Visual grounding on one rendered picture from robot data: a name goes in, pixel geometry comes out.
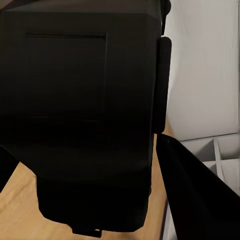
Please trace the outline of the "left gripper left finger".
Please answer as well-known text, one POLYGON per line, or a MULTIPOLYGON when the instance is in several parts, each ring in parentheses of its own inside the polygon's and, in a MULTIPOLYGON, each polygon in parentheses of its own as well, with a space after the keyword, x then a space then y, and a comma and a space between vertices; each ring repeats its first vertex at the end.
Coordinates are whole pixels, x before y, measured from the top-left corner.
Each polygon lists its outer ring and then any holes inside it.
POLYGON ((9 181, 9 178, 19 162, 17 158, 0 146, 0 193, 9 181))

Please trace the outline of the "digital camera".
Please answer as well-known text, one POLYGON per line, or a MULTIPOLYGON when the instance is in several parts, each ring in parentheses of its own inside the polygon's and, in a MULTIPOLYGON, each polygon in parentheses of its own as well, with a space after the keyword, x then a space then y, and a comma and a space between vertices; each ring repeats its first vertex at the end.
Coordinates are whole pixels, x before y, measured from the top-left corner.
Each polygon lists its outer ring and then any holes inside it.
POLYGON ((165 130, 170 0, 12 0, 0 9, 0 146, 73 234, 144 226, 165 130))

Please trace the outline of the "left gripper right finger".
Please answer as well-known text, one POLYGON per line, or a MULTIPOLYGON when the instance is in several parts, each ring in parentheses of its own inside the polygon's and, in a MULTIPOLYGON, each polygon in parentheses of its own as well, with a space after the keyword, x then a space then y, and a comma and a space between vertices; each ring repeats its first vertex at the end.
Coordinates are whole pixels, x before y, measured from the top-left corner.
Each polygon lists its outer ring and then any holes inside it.
POLYGON ((240 240, 240 196, 176 138, 156 153, 177 240, 240 240))

